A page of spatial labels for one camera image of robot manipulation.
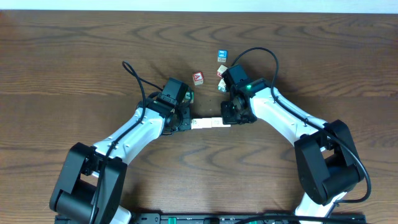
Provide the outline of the letter B wooden block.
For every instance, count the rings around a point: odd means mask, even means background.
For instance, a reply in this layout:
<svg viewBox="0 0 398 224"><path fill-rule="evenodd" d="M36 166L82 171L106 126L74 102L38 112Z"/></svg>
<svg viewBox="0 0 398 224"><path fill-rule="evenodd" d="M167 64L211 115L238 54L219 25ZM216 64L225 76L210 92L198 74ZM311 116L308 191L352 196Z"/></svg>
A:
<svg viewBox="0 0 398 224"><path fill-rule="evenodd" d="M222 124L222 127L226 127L226 128L228 128L228 127L231 127L231 125L230 124Z"/></svg>

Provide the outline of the red U 8 wooden block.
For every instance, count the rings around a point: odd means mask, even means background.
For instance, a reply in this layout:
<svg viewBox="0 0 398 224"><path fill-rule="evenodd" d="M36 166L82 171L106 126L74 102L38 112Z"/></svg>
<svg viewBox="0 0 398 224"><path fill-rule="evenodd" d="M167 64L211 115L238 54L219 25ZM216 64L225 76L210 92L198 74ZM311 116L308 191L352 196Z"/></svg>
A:
<svg viewBox="0 0 398 224"><path fill-rule="evenodd" d="M223 125L223 120L221 117L213 117L211 119L211 127L212 128L219 128L222 127Z"/></svg>

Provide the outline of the number 3 wooden block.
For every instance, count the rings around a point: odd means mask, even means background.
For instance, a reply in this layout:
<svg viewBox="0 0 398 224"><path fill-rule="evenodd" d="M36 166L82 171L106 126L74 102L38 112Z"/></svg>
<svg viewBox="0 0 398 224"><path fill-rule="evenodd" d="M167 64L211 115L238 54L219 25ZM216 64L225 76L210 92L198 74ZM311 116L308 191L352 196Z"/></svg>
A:
<svg viewBox="0 0 398 224"><path fill-rule="evenodd" d="M202 126L202 128L212 128L212 119L211 118L202 118L201 126Z"/></svg>

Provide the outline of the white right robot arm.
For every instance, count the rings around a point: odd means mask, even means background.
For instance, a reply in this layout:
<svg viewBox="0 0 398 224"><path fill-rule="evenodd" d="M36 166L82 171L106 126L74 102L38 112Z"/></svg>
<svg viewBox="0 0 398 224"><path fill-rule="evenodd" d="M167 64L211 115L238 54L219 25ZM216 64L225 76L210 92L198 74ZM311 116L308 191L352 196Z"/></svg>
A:
<svg viewBox="0 0 398 224"><path fill-rule="evenodd" d="M302 223L326 220L335 206L347 203L344 197L357 183L370 181L344 122L328 123L308 114L263 78L225 78L224 82L231 97L221 104L224 124L261 119L293 145L305 192L294 214Z"/></svg>

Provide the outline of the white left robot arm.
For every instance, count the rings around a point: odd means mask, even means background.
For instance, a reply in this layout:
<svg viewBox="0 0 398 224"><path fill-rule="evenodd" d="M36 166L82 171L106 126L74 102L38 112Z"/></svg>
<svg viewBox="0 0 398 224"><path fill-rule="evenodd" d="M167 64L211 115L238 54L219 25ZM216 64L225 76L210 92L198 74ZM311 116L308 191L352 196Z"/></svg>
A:
<svg viewBox="0 0 398 224"><path fill-rule="evenodd" d="M129 223L120 205L130 162L164 132L190 128L187 103L170 105L147 99L117 131L93 146L69 150L50 198L51 210L77 223Z"/></svg>

